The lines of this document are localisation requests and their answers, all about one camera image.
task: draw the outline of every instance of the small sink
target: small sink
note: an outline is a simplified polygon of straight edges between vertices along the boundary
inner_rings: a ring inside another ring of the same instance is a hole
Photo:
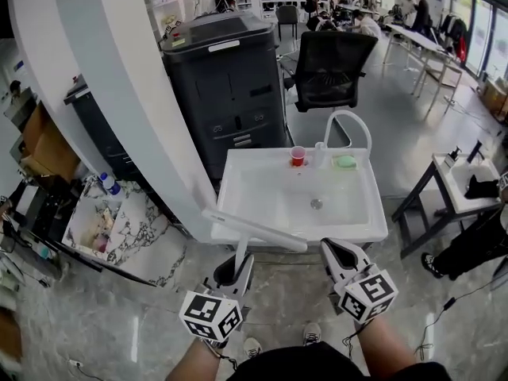
[[[291,167],[289,148],[229,150],[217,209],[308,241],[381,241],[387,236],[387,223],[365,151],[324,151],[324,167],[316,169]],[[313,154],[308,148],[309,164]],[[331,158],[339,155],[354,156],[358,170],[334,169]],[[212,238],[227,244],[240,236],[214,224]]]
[[[480,164],[478,160],[473,160],[471,164],[468,164],[466,161],[468,154],[459,154],[455,165],[450,169],[445,165],[445,157],[446,154],[432,155],[433,162],[452,200],[453,208],[458,214],[484,208],[495,208],[501,205],[498,198],[466,199],[464,197],[468,191],[469,181],[473,175],[476,175],[479,182],[499,179],[499,173],[491,160],[487,158]]]
[[[462,164],[456,165],[452,168],[452,177],[455,179],[457,186],[459,187],[459,191],[462,195],[466,195],[469,188],[469,181],[473,175],[476,176],[478,182],[486,182],[493,181],[494,179],[498,179],[495,177],[495,174],[491,171],[488,165],[480,164],[480,165],[472,165],[472,164]]]

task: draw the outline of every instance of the shoe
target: shoe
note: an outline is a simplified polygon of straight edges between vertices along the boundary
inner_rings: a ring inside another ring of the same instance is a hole
[[[317,323],[309,323],[303,330],[303,345],[310,346],[321,341],[321,328]]]
[[[249,337],[244,341],[244,353],[249,359],[257,357],[262,352],[261,344],[254,337]]]
[[[434,275],[434,278],[440,279],[443,278],[443,274],[441,274],[436,268],[433,266],[434,257],[432,254],[428,252],[424,252],[421,254],[421,265],[423,268]]]

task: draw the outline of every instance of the label sticker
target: label sticker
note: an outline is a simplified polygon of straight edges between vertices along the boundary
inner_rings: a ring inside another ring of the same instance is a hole
[[[185,38],[182,38],[181,40],[173,41],[172,47],[178,47],[179,45],[185,43]]]

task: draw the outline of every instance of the wall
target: wall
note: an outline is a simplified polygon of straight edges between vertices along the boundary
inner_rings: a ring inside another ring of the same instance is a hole
[[[189,232],[216,196],[176,102],[143,0],[56,0],[63,28],[118,140]]]
[[[14,40],[2,40],[0,44],[0,94],[9,91],[10,83],[17,78],[24,87],[29,86],[26,71],[14,72],[13,64],[19,62],[20,55]],[[3,115],[10,106],[10,96],[0,103],[0,195],[8,196],[21,181],[17,173],[17,164],[10,155],[10,149],[20,136],[14,124]]]
[[[10,21],[32,89],[69,145],[96,173],[109,171],[72,106],[64,99],[80,73],[65,37],[55,0],[9,0]]]

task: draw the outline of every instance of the plastic bottle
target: plastic bottle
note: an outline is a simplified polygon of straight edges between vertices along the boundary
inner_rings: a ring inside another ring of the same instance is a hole
[[[110,192],[113,195],[120,193],[121,191],[120,185],[118,184],[117,181],[113,179],[113,177],[103,172],[99,178],[102,181],[104,189],[106,189],[108,192]]]

